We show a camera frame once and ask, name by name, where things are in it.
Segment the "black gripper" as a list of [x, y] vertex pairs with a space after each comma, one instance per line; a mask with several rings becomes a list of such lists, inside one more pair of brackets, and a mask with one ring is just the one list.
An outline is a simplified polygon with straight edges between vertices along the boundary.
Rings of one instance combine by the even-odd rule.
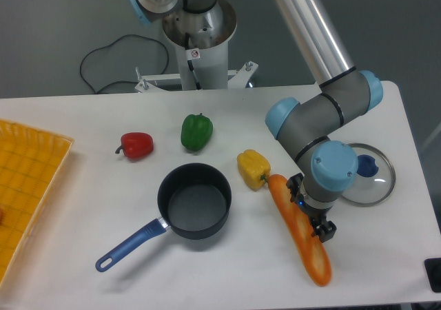
[[336, 233], [336, 225], [332, 221], [327, 220], [327, 212], [331, 209], [331, 203], [320, 202], [309, 196], [303, 196], [300, 190], [302, 181], [302, 173], [298, 173], [288, 179], [286, 186], [291, 194], [290, 201], [298, 203], [301, 211], [308, 216], [313, 228], [311, 236], [317, 236], [320, 242], [327, 242]]

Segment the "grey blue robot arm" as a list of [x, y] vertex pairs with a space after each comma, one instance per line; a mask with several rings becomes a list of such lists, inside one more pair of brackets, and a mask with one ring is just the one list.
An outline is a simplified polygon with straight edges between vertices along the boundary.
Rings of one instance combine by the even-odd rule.
[[[327, 212], [356, 177], [358, 157], [329, 135], [366, 114], [383, 98], [380, 80], [359, 71], [328, 20], [320, 0], [275, 0], [320, 93], [299, 103], [277, 102], [265, 123], [273, 137], [300, 168], [289, 182], [291, 199], [307, 214], [313, 235], [326, 242], [336, 226]], [[224, 0], [129, 0], [139, 21], [161, 21], [176, 46], [184, 90], [227, 86], [227, 59], [207, 60], [236, 29], [236, 15]]]

